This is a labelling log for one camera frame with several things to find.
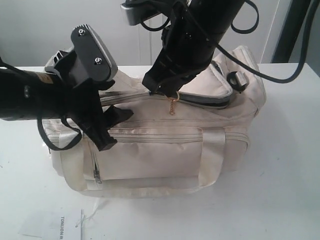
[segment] side pocket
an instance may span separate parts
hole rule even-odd
[[[225,149],[222,173],[236,171],[244,159],[250,140],[244,126],[225,127]]]

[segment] paper tag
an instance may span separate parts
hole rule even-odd
[[[41,216],[41,225],[38,219],[33,218],[34,216]],[[20,234],[40,237],[43,240],[81,240],[82,238],[81,210],[39,211],[31,217],[22,226]]]

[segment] white wall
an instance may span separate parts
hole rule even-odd
[[[161,33],[141,26],[128,26],[120,4],[125,0],[0,0],[0,55],[16,66],[42,66],[57,50],[71,45],[70,33],[80,24],[90,24],[101,36],[118,65],[149,65],[162,43]],[[229,30],[221,44],[234,49],[240,44],[253,51],[258,62],[269,62],[278,41],[291,0],[254,0],[260,10],[260,25],[250,35]],[[238,28],[254,24],[256,14],[243,7],[235,20]],[[163,18],[149,21],[158,27]]]
[[[316,12],[312,31],[310,36],[310,42],[308,47],[308,55],[306,58],[306,62],[310,65],[310,67],[320,76],[320,9]],[[304,28],[301,29],[299,37],[294,46],[290,62],[297,63],[300,58],[301,46],[302,46],[302,35]]]

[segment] bag strap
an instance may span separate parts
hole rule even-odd
[[[61,133],[59,145],[65,146],[74,138],[74,133]],[[129,188],[113,186],[106,181],[107,188],[89,190],[84,177],[84,148],[82,143],[70,150],[60,152],[63,175],[69,187],[91,197],[142,198],[188,194],[211,186],[216,182],[222,169],[226,135],[223,128],[203,129],[203,146],[198,176],[198,186],[193,188],[142,187]]]

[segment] screw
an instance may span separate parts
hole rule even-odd
[[[80,28],[78,33],[79,33],[80,36],[83,36],[83,35],[85,35],[86,31],[83,30],[82,28]]]
[[[24,97],[26,99],[30,98],[30,87],[27,85],[24,86]]]
[[[94,60],[95,64],[101,64],[102,63],[102,59],[100,57],[97,57],[95,60]]]

